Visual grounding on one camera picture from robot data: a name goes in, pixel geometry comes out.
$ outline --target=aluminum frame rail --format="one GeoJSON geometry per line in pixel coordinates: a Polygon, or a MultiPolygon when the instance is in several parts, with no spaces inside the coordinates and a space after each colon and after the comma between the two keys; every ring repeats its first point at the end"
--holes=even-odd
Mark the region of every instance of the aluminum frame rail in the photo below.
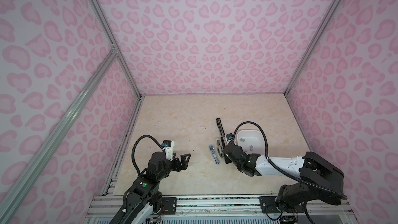
{"type": "Polygon", "coordinates": [[[116,53],[119,53],[120,56],[117,58],[118,62],[120,63],[120,66],[122,67],[123,73],[126,75],[127,81],[129,82],[130,86],[132,87],[136,98],[139,99],[141,97],[141,94],[138,90],[137,84],[135,83],[133,76],[131,74],[130,69],[127,66],[126,60],[123,57],[122,53],[120,52],[120,48],[117,45],[116,39],[111,31],[111,28],[109,26],[108,21],[106,20],[106,17],[101,9],[101,6],[98,2],[98,0],[88,0],[92,9],[94,10],[95,15],[97,16],[99,20],[99,24],[102,26],[102,29],[104,30],[104,33],[108,39],[109,44],[112,46],[114,51],[116,53]]]}
{"type": "Polygon", "coordinates": [[[119,170],[122,165],[123,157],[126,153],[126,149],[129,144],[129,141],[130,141],[130,138],[132,135],[132,131],[134,130],[134,126],[137,121],[138,114],[141,110],[143,100],[144,100],[144,96],[142,96],[141,99],[137,100],[137,102],[135,104],[135,108],[131,114],[129,123],[127,124],[125,134],[124,134],[123,139],[120,142],[119,147],[117,149],[117,153],[116,153],[115,159],[113,160],[112,167],[109,171],[108,176],[106,177],[106,181],[105,181],[104,187],[102,188],[101,195],[107,195],[109,188],[114,187],[113,178],[116,178],[119,174],[119,170]]]}
{"type": "Polygon", "coordinates": [[[111,51],[107,55],[97,71],[83,87],[80,94],[70,105],[65,115],[58,122],[55,129],[47,137],[39,151],[29,162],[22,175],[20,175],[18,180],[8,191],[0,206],[0,223],[8,223],[14,216],[27,193],[35,184],[44,167],[46,167],[48,161],[57,150],[59,144],[65,138],[80,112],[86,106],[86,103],[92,96],[93,92],[97,89],[97,86],[101,82],[102,78],[105,76],[113,61],[118,56],[120,55],[114,51],[111,51]]]}
{"type": "Polygon", "coordinates": [[[286,97],[289,95],[289,93],[291,92],[295,83],[297,82],[301,72],[304,70],[305,65],[307,64],[308,60],[311,58],[314,48],[321,40],[323,33],[326,32],[328,25],[330,24],[331,20],[333,19],[333,16],[335,15],[335,13],[338,11],[339,6],[341,5],[342,2],[343,2],[343,0],[332,0],[331,1],[328,9],[325,12],[325,16],[322,18],[322,21],[319,24],[314,37],[311,39],[311,42],[308,45],[306,51],[304,52],[304,55],[303,55],[300,63],[298,64],[295,72],[293,73],[292,79],[290,80],[289,84],[286,87],[286,90],[285,90],[286,97]]]}

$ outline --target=black cable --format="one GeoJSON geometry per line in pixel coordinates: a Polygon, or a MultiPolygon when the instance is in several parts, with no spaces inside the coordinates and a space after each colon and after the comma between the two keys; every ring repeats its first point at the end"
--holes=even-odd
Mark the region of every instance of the black cable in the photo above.
{"type": "Polygon", "coordinates": [[[120,223],[124,217],[124,215],[127,212],[127,194],[130,193],[130,189],[127,189],[126,192],[124,192],[123,194],[123,204],[122,204],[122,212],[119,215],[119,219],[117,220],[116,223],[120,223]]]}
{"type": "Polygon", "coordinates": [[[134,153],[135,153],[135,148],[137,148],[138,143],[139,143],[139,142],[141,141],[141,139],[143,139],[143,138],[150,138],[150,139],[152,139],[152,140],[158,145],[158,147],[159,147],[160,149],[163,149],[163,147],[160,145],[160,143],[159,143],[154,137],[152,137],[151,135],[142,135],[141,137],[139,137],[139,138],[137,139],[137,141],[135,142],[134,146],[132,147],[132,151],[131,151],[131,161],[132,161],[132,164],[134,165],[134,168],[135,168],[136,171],[137,171],[137,175],[141,174],[141,172],[140,172],[140,169],[138,168],[138,166],[137,166],[137,164],[136,164],[136,162],[135,162],[134,153]]]}
{"type": "Polygon", "coordinates": [[[282,213],[283,213],[283,212],[281,211],[281,214],[279,215],[278,218],[272,219],[272,218],[268,215],[268,213],[267,213],[267,209],[268,209],[270,206],[272,207],[272,205],[266,206],[266,211],[265,211],[265,212],[266,212],[266,215],[268,216],[269,219],[271,219],[271,220],[273,220],[273,221],[279,220],[279,219],[282,217],[282,213]]]}
{"type": "Polygon", "coordinates": [[[308,182],[308,181],[305,181],[305,180],[303,180],[303,179],[301,179],[301,178],[295,177],[295,176],[293,176],[293,175],[291,175],[291,174],[285,172],[285,171],[282,170],[281,168],[279,168],[276,164],[274,164],[274,163],[271,161],[271,159],[268,157],[268,142],[267,142],[266,135],[265,135],[263,129],[262,129],[258,124],[254,123],[254,122],[251,122],[251,121],[245,121],[245,122],[243,122],[243,123],[240,123],[240,124],[238,125],[238,127],[236,127],[236,129],[235,129],[234,136],[233,136],[233,138],[232,138],[233,140],[235,140],[235,135],[236,135],[236,132],[238,131],[239,127],[241,127],[241,126],[244,125],[244,124],[253,124],[253,125],[255,125],[255,126],[260,130],[261,134],[263,135],[264,142],[265,142],[265,144],[266,144],[266,153],[265,153],[265,156],[266,156],[266,158],[267,158],[267,161],[268,161],[268,162],[272,165],[272,167],[274,167],[277,171],[279,171],[280,173],[282,173],[283,175],[285,175],[285,176],[288,177],[288,178],[291,178],[291,179],[293,179],[293,180],[296,180],[296,181],[299,182],[299,183],[304,183],[304,184],[306,184],[306,185],[308,185],[308,186],[311,186],[311,187],[314,187],[314,188],[317,188],[317,189],[326,191],[326,192],[328,192],[328,193],[330,193],[330,194],[334,194],[334,195],[338,196],[339,198],[341,198],[341,199],[343,199],[343,200],[347,200],[347,199],[348,199],[347,196],[346,196],[345,194],[343,194],[343,193],[339,193],[339,192],[336,192],[336,191],[334,191],[334,190],[332,190],[332,189],[328,189],[328,188],[322,187],[322,186],[320,186],[320,185],[318,185],[318,184],[316,184],[316,183],[308,182]]]}
{"type": "Polygon", "coordinates": [[[240,124],[238,125],[238,127],[236,127],[236,129],[235,129],[234,135],[232,136],[232,139],[235,140],[236,132],[238,131],[239,127],[241,127],[241,126],[244,125],[244,124],[253,124],[253,125],[255,125],[255,126],[260,130],[261,134],[263,135],[264,142],[265,142],[265,144],[266,144],[266,153],[265,153],[265,156],[268,157],[268,143],[267,143],[267,137],[266,137],[266,134],[264,133],[263,129],[261,129],[261,127],[260,127],[257,123],[254,123],[254,122],[251,122],[251,121],[245,121],[245,122],[240,123],[240,124]]]}
{"type": "Polygon", "coordinates": [[[304,202],[304,213],[305,213],[305,216],[308,218],[308,220],[311,222],[311,224],[315,224],[315,222],[311,219],[310,215],[308,214],[307,202],[304,202]]]}

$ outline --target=marble floor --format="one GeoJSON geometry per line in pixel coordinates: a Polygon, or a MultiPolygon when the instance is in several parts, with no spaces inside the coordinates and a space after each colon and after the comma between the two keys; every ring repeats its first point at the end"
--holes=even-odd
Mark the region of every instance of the marble floor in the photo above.
{"type": "MultiPolygon", "coordinates": [[[[146,96],[126,150],[114,195],[122,195],[137,177],[131,150],[138,137],[148,134],[160,143],[174,140],[177,157],[191,153],[188,169],[171,172],[160,182],[163,195],[270,194],[283,184],[295,181],[277,175],[249,177],[234,164],[216,165],[209,145],[220,137],[216,118],[221,118],[225,133],[244,121],[253,121],[264,130],[269,156],[303,156],[309,151],[304,137],[282,94],[258,95],[177,95],[146,96]]],[[[241,129],[256,130],[250,124],[241,129]]],[[[135,156],[140,170],[159,151],[149,138],[137,146],[135,156]]]]}

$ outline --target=pink leopard print wallpaper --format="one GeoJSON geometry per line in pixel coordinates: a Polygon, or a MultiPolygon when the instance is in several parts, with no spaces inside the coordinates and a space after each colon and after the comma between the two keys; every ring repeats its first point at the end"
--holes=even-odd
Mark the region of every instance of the pink leopard print wallpaper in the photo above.
{"type": "Polygon", "coordinates": [[[288,99],[361,224],[398,219],[397,13],[397,0],[344,0],[288,99]]]}
{"type": "Polygon", "coordinates": [[[81,223],[104,186],[135,102],[115,61],[10,223],[81,223]]]}
{"type": "Polygon", "coordinates": [[[284,92],[331,0],[99,0],[141,93],[284,92]]]}
{"type": "Polygon", "coordinates": [[[87,0],[0,0],[0,201],[109,50],[87,0]]]}

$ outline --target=metal base plate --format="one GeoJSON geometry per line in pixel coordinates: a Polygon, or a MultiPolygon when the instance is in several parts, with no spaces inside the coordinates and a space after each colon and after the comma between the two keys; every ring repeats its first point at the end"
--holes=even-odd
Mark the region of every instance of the metal base plate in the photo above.
{"type": "MultiPolygon", "coordinates": [[[[276,206],[275,203],[275,198],[274,196],[272,197],[259,197],[258,199],[260,200],[260,207],[261,211],[263,214],[268,213],[268,214],[279,214],[281,213],[279,209],[276,206]]],[[[304,213],[304,208],[303,206],[296,206],[295,207],[297,212],[299,213],[304,213]]]]}
{"type": "MultiPolygon", "coordinates": [[[[272,197],[271,202],[274,201],[276,194],[272,195],[172,195],[164,196],[164,198],[176,197],[177,204],[175,214],[167,214],[166,217],[195,217],[201,219],[203,217],[266,217],[262,213],[262,203],[259,197],[272,197]]],[[[90,208],[87,211],[86,220],[91,221],[95,218],[110,218],[114,217],[117,211],[123,204],[122,196],[107,196],[94,197],[90,208]]],[[[339,222],[325,222],[322,218],[331,218],[339,216],[347,216],[353,218],[354,213],[352,207],[347,201],[342,201],[340,206],[333,206],[326,204],[320,200],[310,201],[307,205],[308,211],[311,211],[311,216],[320,218],[320,223],[339,223],[339,222]]],[[[299,216],[304,216],[302,210],[298,209],[299,216]]],[[[279,216],[280,212],[269,213],[272,218],[279,216]]],[[[291,216],[291,213],[283,213],[282,216],[291,216]]],[[[353,221],[344,221],[343,223],[355,223],[353,221]]]]}
{"type": "Polygon", "coordinates": [[[164,205],[163,214],[176,214],[176,208],[177,208],[176,197],[162,197],[162,205],[164,205]]]}

